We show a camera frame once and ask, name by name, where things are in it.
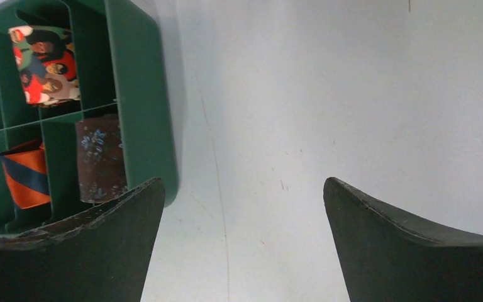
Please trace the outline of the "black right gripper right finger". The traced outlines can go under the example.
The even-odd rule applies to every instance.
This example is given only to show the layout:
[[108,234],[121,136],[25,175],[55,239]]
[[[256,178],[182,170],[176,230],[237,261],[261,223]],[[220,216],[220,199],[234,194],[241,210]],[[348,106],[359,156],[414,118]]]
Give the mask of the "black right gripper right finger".
[[483,301],[483,235],[380,201],[331,177],[325,210],[351,301]]

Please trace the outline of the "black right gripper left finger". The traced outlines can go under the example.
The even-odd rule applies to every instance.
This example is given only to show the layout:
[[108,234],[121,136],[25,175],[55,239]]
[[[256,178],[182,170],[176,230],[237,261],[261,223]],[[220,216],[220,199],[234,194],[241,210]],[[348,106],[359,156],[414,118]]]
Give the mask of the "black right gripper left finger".
[[140,301],[164,210],[153,178],[66,219],[0,238],[0,301]]

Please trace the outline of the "orange navy striped tie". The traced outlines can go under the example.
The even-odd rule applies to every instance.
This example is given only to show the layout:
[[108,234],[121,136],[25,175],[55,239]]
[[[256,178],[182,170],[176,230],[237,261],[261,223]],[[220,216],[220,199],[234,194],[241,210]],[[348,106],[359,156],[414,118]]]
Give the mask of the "orange navy striped tie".
[[0,161],[17,208],[27,210],[51,202],[42,140],[31,140],[1,152]]

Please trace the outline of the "green compartment organizer tray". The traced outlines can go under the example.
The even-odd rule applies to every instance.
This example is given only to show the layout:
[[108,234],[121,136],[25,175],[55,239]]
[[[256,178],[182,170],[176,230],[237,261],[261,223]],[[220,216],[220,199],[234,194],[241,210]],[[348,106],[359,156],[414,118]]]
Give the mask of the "green compartment organizer tray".
[[[8,30],[49,25],[72,32],[80,100],[51,108],[27,105]],[[0,153],[41,140],[51,202],[22,210],[14,203],[0,160],[0,237],[12,237],[87,208],[79,199],[75,122],[116,113],[126,182],[134,188],[160,177],[166,202],[178,175],[164,55],[155,20],[131,1],[3,1],[0,3]]]

